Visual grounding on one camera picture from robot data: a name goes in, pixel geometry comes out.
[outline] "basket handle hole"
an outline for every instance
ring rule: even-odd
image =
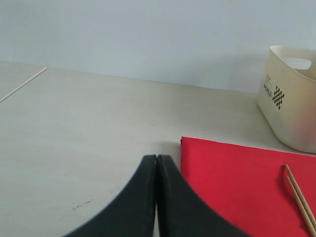
[[[307,70],[311,67],[312,62],[308,59],[283,57],[283,61],[294,69]]]

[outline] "white plastic basket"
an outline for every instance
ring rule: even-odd
[[[285,57],[310,60],[311,66],[292,68]],[[270,47],[257,102],[281,142],[316,153],[316,50]]]

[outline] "black plastic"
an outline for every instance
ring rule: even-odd
[[[143,157],[119,195],[98,215],[65,237],[152,237],[157,157]]]
[[[199,198],[170,156],[158,156],[157,167],[156,199],[161,237],[249,236]]]

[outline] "white wall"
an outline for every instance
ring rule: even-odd
[[[257,93],[269,46],[316,48],[315,0],[1,0],[0,60]]]

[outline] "white table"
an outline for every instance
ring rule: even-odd
[[[42,67],[0,63],[5,95]],[[59,237],[181,136],[292,151],[256,96],[48,69],[0,103],[0,236]]]

